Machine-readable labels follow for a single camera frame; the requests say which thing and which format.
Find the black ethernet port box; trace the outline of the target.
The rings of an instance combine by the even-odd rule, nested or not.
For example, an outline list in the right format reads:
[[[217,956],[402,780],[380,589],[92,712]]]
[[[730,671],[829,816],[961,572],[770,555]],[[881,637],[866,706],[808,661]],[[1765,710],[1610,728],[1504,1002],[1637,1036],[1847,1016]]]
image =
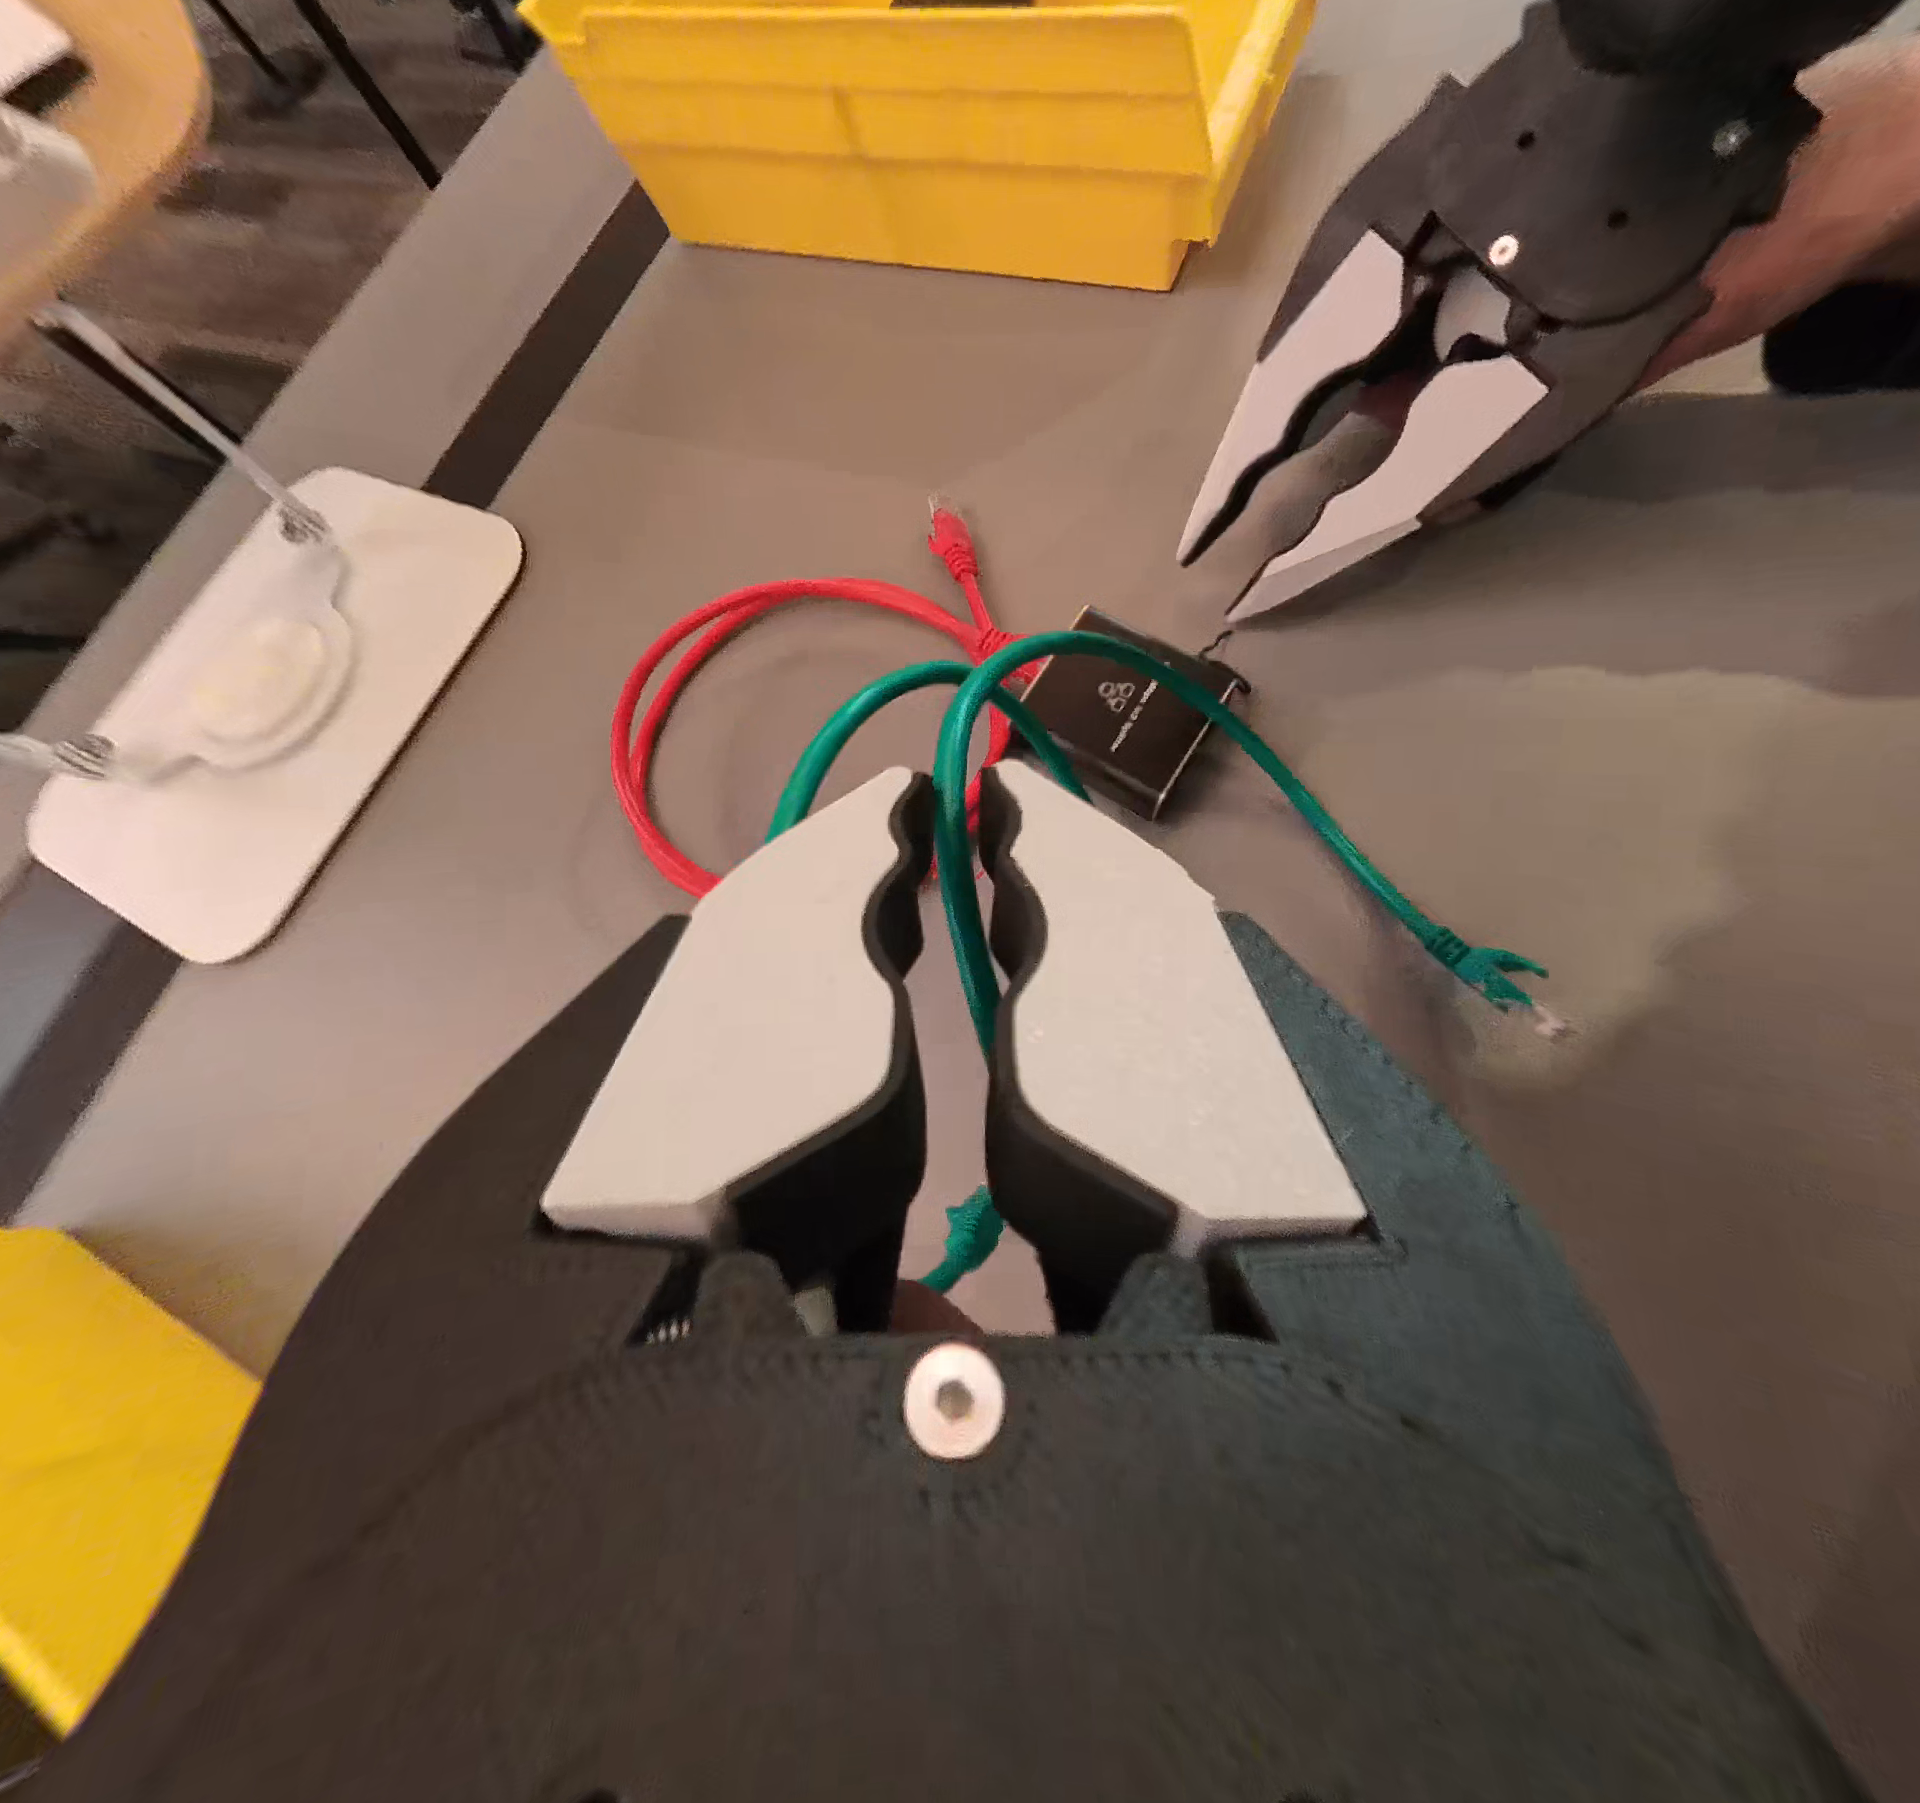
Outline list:
[[[1046,657],[1019,673],[1081,780],[1119,810],[1158,823],[1215,724],[1163,682],[1112,657]]]

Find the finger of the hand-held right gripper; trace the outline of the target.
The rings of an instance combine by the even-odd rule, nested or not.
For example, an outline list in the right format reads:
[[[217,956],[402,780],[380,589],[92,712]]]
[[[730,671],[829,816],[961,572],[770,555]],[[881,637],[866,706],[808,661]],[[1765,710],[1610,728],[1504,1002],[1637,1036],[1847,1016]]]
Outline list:
[[[1377,229],[1288,297],[1237,393],[1236,411],[1194,497],[1177,563],[1194,567],[1237,525],[1261,479],[1300,445],[1313,411],[1400,335],[1408,314],[1408,262]]]
[[[1274,615],[1414,534],[1544,393],[1507,351],[1467,344],[1441,361],[1431,335],[1397,335],[1261,479],[1244,522],[1264,531],[1264,555],[1228,619]]]

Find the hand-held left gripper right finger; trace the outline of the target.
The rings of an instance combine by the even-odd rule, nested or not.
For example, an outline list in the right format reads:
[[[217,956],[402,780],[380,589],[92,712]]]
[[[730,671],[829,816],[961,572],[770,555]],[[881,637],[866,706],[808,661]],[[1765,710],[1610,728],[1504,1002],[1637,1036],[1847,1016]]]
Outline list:
[[[1370,1208],[1236,950],[1215,893],[1060,788],[996,764],[985,1165],[1052,1323],[1098,1330],[1134,1263],[1344,1247]]]

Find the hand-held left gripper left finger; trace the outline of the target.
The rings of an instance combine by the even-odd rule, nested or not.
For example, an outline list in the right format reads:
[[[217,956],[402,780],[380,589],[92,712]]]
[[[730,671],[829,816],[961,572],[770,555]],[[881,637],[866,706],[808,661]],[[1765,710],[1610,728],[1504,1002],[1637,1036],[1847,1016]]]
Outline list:
[[[560,1230],[767,1256],[885,1332],[925,1183],[908,975],[931,779],[884,770],[781,832],[683,922],[541,1191]]]

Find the person's right hand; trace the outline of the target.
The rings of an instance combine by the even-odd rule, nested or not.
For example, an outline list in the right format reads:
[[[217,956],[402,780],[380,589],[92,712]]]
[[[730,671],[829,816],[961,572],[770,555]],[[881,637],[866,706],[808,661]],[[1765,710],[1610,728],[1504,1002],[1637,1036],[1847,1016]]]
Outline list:
[[[1820,129],[1778,211],[1726,238],[1708,306],[1647,367],[1640,388],[1742,350],[1847,285],[1917,282],[1917,35],[1872,35],[1798,81]]]

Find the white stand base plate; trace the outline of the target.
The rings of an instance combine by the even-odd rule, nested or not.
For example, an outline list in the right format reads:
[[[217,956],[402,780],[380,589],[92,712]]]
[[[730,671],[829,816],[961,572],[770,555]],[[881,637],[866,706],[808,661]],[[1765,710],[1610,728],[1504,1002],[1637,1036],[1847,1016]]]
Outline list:
[[[44,770],[36,868],[185,963],[255,953],[301,902],[514,589],[508,518],[326,469],[267,510]]]

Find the wooden instruction board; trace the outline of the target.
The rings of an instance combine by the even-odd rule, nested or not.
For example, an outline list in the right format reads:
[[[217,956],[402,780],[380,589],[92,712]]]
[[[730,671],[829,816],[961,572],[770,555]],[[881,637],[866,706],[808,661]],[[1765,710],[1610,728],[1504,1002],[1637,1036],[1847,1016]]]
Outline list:
[[[213,81],[185,0],[27,0],[59,22],[89,77],[50,117],[89,157],[97,192],[34,253],[3,256],[3,344],[86,280],[155,211],[207,145]]]

